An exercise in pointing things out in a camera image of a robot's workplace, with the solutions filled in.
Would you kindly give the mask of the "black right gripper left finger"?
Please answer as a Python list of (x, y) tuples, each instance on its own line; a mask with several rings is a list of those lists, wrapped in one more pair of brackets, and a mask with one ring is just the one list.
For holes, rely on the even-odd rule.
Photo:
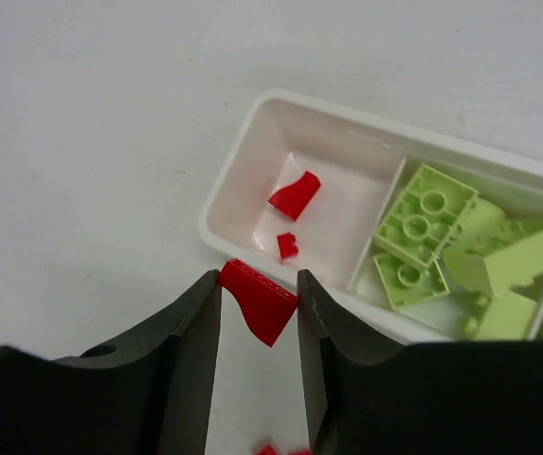
[(82, 355), (0, 346), (0, 454), (204, 453), (221, 302), (210, 270)]

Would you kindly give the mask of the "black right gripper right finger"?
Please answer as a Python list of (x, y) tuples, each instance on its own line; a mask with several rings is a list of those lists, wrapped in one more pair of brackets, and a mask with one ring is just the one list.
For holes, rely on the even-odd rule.
[(315, 454), (543, 454), (543, 340), (404, 345), (298, 274)]

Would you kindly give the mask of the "red lego pile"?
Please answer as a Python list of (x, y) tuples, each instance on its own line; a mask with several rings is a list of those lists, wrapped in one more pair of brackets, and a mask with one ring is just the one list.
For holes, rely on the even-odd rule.
[(298, 449), (283, 451), (274, 443), (265, 442), (256, 446), (252, 450), (252, 455), (310, 455), (309, 448), (300, 447)]

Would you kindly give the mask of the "red curved lego piece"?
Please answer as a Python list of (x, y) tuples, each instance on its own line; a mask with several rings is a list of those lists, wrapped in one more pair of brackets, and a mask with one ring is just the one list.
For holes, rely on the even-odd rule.
[(297, 297), (239, 259), (227, 261), (219, 279), (237, 301), (252, 334), (273, 347), (298, 307)]

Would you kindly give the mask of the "lime small lego piece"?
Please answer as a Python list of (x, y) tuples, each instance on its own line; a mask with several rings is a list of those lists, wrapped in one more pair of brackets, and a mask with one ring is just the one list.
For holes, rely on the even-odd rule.
[(543, 221), (509, 218), (480, 198), (457, 225), (442, 254), (450, 281), (466, 292), (474, 312), (464, 319), (471, 340), (522, 339), (537, 303), (517, 293), (543, 275)]

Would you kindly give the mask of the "large lime lego stack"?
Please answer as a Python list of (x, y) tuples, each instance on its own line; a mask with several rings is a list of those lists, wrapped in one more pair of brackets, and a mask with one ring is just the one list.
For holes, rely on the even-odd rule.
[(478, 196), (475, 188), (422, 164), (388, 208), (374, 242), (405, 264), (427, 270)]

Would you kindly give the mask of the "tiny red lego piece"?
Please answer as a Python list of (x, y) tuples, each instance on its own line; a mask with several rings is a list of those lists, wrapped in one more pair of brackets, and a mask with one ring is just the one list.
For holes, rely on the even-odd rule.
[(286, 261), (299, 255), (299, 246), (297, 237), (292, 232), (285, 232), (277, 236), (277, 244), (280, 253), (280, 259)]

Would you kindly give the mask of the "lone red lego piece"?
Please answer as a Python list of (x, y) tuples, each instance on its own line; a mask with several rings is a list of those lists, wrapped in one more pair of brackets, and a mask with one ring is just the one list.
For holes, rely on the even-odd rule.
[(295, 222), (320, 188), (319, 178), (306, 171), (296, 182), (273, 192), (267, 202), (287, 219)]

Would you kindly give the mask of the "small lime lego stack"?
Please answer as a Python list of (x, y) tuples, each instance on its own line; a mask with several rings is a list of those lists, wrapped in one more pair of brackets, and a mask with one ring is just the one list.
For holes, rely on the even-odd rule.
[(392, 310), (399, 311), (450, 294), (437, 260), (424, 270), (406, 264), (390, 253), (376, 254), (373, 261)]

